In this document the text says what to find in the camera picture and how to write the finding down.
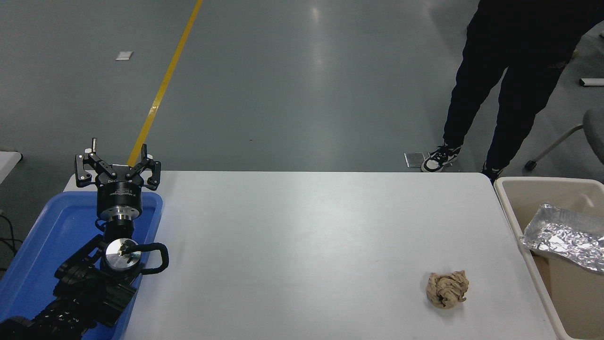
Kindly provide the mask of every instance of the grey floor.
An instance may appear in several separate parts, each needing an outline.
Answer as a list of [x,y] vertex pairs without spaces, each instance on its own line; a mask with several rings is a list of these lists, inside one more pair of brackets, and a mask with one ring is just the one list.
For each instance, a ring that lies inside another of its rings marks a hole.
[[[205,0],[147,138],[165,170],[417,172],[405,152],[442,142],[465,28],[478,0]],[[25,156],[0,185],[23,239],[98,138],[125,163],[195,0],[0,2],[0,144]],[[524,163],[604,106],[599,24],[581,40],[505,176],[604,180],[585,136]],[[117,62],[119,51],[134,51]],[[455,166],[478,171],[498,86]],[[7,228],[0,224],[2,236]],[[11,260],[0,247],[0,267]]]

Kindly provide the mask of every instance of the aluminum foil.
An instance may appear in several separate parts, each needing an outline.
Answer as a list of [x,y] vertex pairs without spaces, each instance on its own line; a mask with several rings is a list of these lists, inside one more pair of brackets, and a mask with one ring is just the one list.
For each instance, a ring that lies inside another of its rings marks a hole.
[[539,255],[562,256],[604,275],[604,219],[544,203],[520,242]]

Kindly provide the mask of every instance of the blue tray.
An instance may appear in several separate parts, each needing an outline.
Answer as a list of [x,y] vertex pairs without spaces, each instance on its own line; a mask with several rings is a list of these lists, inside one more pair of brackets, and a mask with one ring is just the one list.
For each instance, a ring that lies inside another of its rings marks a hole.
[[[143,192],[143,213],[134,221],[132,238],[151,243],[161,218],[163,202],[158,194]],[[59,282],[54,273],[74,252],[100,234],[96,192],[63,192],[51,198],[36,220],[8,271],[0,280],[0,321],[11,316],[34,318],[51,301]],[[145,263],[149,253],[143,253]],[[141,276],[134,281],[138,288]],[[118,340],[124,333],[136,295],[112,328],[97,325],[82,339]]]

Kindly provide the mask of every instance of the crumpled brown paper ball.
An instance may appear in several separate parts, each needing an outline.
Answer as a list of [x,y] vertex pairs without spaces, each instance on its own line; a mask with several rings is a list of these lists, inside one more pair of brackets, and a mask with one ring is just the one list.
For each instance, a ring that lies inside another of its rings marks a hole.
[[466,271],[452,272],[447,275],[430,274],[426,294],[430,302],[438,308],[450,309],[463,302],[463,295],[467,292],[470,281],[466,278]]

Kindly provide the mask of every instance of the robotic arm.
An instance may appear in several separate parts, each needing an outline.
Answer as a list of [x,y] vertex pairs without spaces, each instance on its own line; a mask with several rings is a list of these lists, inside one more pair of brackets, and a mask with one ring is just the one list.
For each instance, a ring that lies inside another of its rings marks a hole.
[[[3,339],[81,339],[98,322],[113,327],[137,291],[132,283],[138,275],[168,267],[165,245],[137,244],[132,239],[133,221],[143,213],[142,187],[157,189],[161,163],[148,155],[145,144],[134,167],[109,165],[97,156],[96,148],[97,140],[92,139],[92,148],[75,156],[75,180],[79,188],[93,184],[84,165],[97,173],[97,222],[103,221],[97,227],[103,235],[96,235],[61,264],[54,274],[59,279],[53,291],[56,299],[35,318],[17,316],[0,324]],[[152,174],[145,182],[141,174],[146,169]],[[153,250],[160,251],[162,264],[147,269],[141,253]]]

